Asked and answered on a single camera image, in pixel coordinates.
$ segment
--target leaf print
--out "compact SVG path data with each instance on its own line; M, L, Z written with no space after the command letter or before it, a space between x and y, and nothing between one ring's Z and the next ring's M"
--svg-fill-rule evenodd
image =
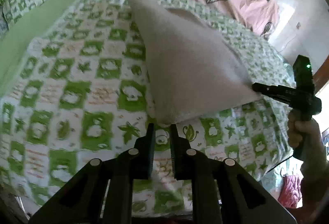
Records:
M193 129L192 125L189 124L188 127L187 126L183 127L183 133L184 133L185 137L187 138L187 140L189 142L192 142L192 141L195 140L195 138L196 138L196 136L198 135L199 132L196 131L194 133L194 129Z
M225 127L225 129L228 130L229 139L233 136L233 134L236 134L234 128L232 127L232 124L230 126Z
M266 170L266 168L267 168L266 159L264 159L263 164L260 165L259 168L262 169L262 170L264 170L264 171Z
M140 76L142 74L142 70L138 65L133 65L130 70L134 75Z
M70 132L70 123L69 121L60 121L59 122L59 128L57 130L57 137L58 139L66 139L66 137L68 136L69 132Z
M122 131L124 131L123 134L123 143L127 144L128 141L131 140L132 136L139 138L139 132L140 130L134 126L132 126L129 122L126 122L126 125L119 125L118 128Z
M46 69L48 68L49 63L44 63L43 65L40 66L39 68L39 73L44 73L46 71Z
M79 63L78 64L78 69L83 73L85 73L85 71L91 71L90 62L85 62L84 64Z
M25 122L21 118L15 118L15 121L17 123L15 127L16 132L19 132L21 130L24 131Z
M164 177L169 176L172 173L172 169L171 169L172 166L168 166L168 163L169 161L167 161L166 163L160 162L159 172L166 173Z

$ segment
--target metal bolt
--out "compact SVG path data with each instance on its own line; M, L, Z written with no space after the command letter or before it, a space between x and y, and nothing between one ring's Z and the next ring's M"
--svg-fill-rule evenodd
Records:
M101 163L101 161L98 158L94 158L93 160L90 161L90 164L92 166L98 166Z
M225 160L225 164L227 164L229 166L233 166L233 165L235 165L235 161L233 159L231 159L231 158L227 158Z
M138 149L136 149L136 148L131 148L129 151L128 151L128 153L130 154L130 155L136 155L136 154L138 154Z
M196 150L194 150L194 149L188 149L186 151L186 153L187 153L187 155L196 155Z

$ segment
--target white wall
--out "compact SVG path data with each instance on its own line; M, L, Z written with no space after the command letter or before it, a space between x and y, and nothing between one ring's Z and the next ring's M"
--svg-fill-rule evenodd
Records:
M298 54L308 56L315 73L329 55L329 6L325 0L290 2L295 12L273 45L291 64Z

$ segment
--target human hand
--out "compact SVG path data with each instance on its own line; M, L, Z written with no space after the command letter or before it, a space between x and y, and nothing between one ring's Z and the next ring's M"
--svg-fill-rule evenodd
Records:
M312 118L311 121L300 121L300 112L291 110L288 115L288 144L293 149L297 148L303 140L301 133L309 137L312 146L323 147L322 134L319 124Z
M304 139L302 159L304 163L301 172L305 179L316 180L321 177L328 168L326 148L323 144L322 134L318 123L300 121L300 112L292 110L288 115L288 144L293 149L297 148Z

